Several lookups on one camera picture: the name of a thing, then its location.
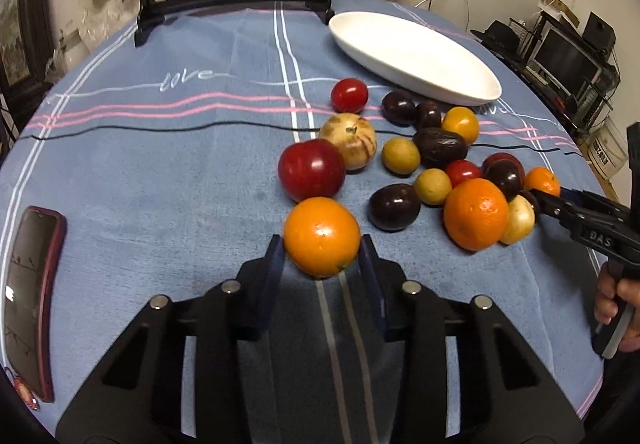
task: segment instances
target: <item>white plate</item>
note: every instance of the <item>white plate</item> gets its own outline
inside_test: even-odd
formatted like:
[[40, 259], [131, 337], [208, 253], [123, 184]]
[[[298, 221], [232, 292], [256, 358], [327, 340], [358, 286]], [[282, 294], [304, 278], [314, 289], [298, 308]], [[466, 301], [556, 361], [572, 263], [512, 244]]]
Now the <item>white plate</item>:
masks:
[[473, 53], [413, 21], [344, 12], [329, 22], [344, 52], [373, 73], [428, 98], [479, 106], [502, 94], [500, 81]]

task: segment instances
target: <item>screw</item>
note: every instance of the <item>screw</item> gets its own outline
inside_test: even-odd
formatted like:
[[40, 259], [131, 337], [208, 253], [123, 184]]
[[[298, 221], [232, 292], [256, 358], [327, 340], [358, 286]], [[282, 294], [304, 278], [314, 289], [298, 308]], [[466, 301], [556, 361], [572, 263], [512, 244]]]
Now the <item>screw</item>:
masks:
[[235, 294], [240, 290], [240, 282], [238, 280], [226, 280], [222, 284], [222, 292], [225, 294]]
[[169, 299], [167, 296], [163, 294], [158, 294], [157, 296], [153, 296], [152, 299], [149, 300], [149, 305], [152, 309], [160, 310], [166, 307], [169, 304]]
[[417, 281], [405, 281], [402, 284], [402, 291], [407, 294], [418, 294], [422, 286]]
[[482, 310], [490, 309], [494, 304], [494, 302], [491, 301], [491, 298], [489, 298], [488, 296], [476, 296], [474, 298], [474, 303], [476, 304], [476, 307]]

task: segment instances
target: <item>computer monitor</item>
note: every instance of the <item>computer monitor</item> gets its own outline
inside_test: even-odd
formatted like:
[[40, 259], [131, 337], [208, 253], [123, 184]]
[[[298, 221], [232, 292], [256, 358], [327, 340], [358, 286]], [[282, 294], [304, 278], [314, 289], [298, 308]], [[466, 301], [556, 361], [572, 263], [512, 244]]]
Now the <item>computer monitor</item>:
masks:
[[562, 90], [572, 96], [579, 96], [586, 82], [592, 82], [600, 67], [571, 41], [550, 29], [536, 53], [533, 61]]

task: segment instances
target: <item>smartphone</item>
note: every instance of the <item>smartphone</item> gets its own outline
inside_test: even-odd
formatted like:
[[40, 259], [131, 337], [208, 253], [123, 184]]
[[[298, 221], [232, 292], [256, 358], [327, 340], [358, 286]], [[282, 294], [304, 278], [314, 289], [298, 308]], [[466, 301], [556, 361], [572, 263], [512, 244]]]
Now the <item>smartphone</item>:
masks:
[[49, 313], [66, 233], [59, 212], [29, 206], [22, 214], [4, 290], [4, 343], [16, 376], [43, 402], [53, 401]]

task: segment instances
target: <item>blue tablecloth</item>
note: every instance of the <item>blue tablecloth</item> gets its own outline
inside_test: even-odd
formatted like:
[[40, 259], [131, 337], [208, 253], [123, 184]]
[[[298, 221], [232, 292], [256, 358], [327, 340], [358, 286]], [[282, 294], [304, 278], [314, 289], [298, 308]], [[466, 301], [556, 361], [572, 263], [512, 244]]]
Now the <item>blue tablecloth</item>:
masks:
[[[382, 12], [430, 26], [494, 71], [503, 94], [480, 117], [478, 142], [495, 147], [472, 148], [471, 161], [521, 145], [526, 148], [512, 151], [526, 169], [547, 166], [565, 187], [600, 192], [542, 103], [451, 23], [377, 0], [334, 0], [334, 9]], [[3, 290], [25, 207], [54, 209], [68, 220], [51, 307], [55, 402], [36, 414], [52, 432], [92, 368], [151, 296], [188, 299], [234, 276], [242, 262], [264, 254], [292, 207], [278, 184], [277, 160], [284, 147], [312, 134], [238, 124], [178, 130], [237, 120], [318, 127], [332, 114], [332, 86], [345, 77], [370, 85], [364, 116], [376, 128], [395, 129], [377, 108], [389, 84], [344, 55], [311, 12], [275, 4], [270, 10], [181, 16], [138, 49], [133, 31], [132, 25], [113, 36], [53, 88], [0, 172]], [[381, 134], [380, 146], [389, 137]], [[549, 218], [521, 243], [473, 255], [448, 239], [434, 209], [424, 208], [405, 231], [381, 233], [366, 218], [367, 199], [399, 180], [377, 157], [366, 171], [348, 176], [337, 198], [372, 235], [379, 254], [399, 262], [408, 277], [455, 300], [479, 293], [494, 298], [583, 415], [602, 380], [602, 362], [590, 345], [595, 255]], [[402, 344], [384, 344], [374, 330], [356, 268], [311, 281], [287, 263], [268, 334], [241, 345], [254, 441], [387, 442], [402, 352]], [[190, 343], [182, 401], [188, 434], [193, 353]], [[2, 360], [6, 364], [4, 340]], [[452, 433], [459, 427], [455, 374], [449, 383]]]

